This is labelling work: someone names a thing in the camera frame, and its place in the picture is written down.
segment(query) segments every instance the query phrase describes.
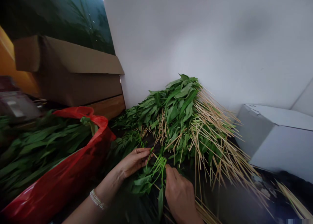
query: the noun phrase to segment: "green poster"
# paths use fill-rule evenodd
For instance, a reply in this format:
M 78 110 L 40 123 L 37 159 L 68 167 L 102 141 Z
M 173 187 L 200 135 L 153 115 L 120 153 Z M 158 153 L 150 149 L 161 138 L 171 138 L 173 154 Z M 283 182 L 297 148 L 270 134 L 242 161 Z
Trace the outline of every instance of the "green poster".
M 12 41 L 45 35 L 115 55 L 103 0 L 1 0 L 0 9 Z

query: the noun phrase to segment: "bracelet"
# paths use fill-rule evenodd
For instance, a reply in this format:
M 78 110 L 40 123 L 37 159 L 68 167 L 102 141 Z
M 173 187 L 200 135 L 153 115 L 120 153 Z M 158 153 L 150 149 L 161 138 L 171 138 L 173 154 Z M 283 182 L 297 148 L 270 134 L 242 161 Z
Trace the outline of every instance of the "bracelet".
M 103 211 L 107 209 L 107 206 L 104 203 L 102 203 L 101 200 L 97 197 L 94 189 L 90 192 L 89 196 L 95 203 L 95 205 L 98 206 L 100 209 L 102 209 Z

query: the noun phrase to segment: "white cardboard box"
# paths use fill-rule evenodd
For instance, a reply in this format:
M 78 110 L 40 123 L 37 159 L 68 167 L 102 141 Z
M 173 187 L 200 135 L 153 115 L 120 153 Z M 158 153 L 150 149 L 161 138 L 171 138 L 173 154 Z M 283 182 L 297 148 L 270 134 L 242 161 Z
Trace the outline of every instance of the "white cardboard box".
M 244 104 L 238 114 L 240 148 L 250 164 L 279 172 L 285 170 L 313 183 L 313 117 L 303 113 Z

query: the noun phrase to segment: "box flap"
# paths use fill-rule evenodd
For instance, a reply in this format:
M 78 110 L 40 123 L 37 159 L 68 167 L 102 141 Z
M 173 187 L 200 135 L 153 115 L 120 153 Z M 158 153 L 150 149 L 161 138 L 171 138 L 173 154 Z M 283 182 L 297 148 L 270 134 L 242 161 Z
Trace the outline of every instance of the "box flap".
M 245 104 L 257 114 L 261 114 L 276 125 L 313 131 L 313 117 L 303 113 L 261 105 Z
M 40 65 L 39 37 L 32 36 L 15 40 L 14 53 L 16 70 L 36 72 Z
M 69 72 L 124 74 L 117 56 L 67 41 L 45 38 Z

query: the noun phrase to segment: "plastic bag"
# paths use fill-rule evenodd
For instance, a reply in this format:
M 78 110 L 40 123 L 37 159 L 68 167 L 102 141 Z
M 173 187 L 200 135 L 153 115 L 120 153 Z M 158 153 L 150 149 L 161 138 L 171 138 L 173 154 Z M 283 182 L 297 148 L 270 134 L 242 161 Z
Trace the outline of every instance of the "plastic bag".
M 71 107 L 53 113 L 64 118 L 90 117 L 99 129 L 85 147 L 46 172 L 8 204 L 1 211 L 7 221 L 48 223 L 95 174 L 116 136 L 108 128 L 107 118 L 93 113 L 91 107 Z

